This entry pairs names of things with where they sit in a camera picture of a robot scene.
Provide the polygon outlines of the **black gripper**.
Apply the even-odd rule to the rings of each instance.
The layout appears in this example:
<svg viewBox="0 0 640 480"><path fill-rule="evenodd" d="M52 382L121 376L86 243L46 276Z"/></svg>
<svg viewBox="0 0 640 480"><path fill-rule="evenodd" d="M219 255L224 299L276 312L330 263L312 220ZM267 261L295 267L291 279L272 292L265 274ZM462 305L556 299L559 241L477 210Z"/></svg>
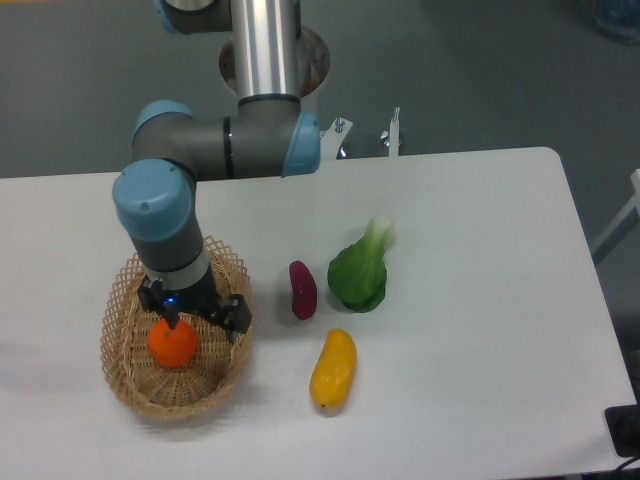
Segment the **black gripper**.
<svg viewBox="0 0 640 480"><path fill-rule="evenodd" d="M195 315L222 329L228 342L234 344L252 323L250 307L242 295L220 297L211 269L183 289L167 289L161 280L144 277L137 294L143 310L156 313L170 330L176 329L181 313Z"/></svg>

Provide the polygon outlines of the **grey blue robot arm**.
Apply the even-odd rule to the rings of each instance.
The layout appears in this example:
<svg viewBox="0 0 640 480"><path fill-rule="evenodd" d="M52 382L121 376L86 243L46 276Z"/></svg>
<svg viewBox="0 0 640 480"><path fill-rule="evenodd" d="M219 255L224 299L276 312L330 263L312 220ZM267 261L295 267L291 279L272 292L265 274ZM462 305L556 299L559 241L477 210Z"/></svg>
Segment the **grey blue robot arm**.
<svg viewBox="0 0 640 480"><path fill-rule="evenodd" d="M247 300L219 293L195 212L200 182L304 175L320 164L320 126L300 105L308 73L295 1L158 1L165 28L183 35L230 32L238 113L199 120L160 100L139 114L133 158L112 188L116 213L145 270L144 310L175 328L198 316L230 340L246 333Z"/></svg>

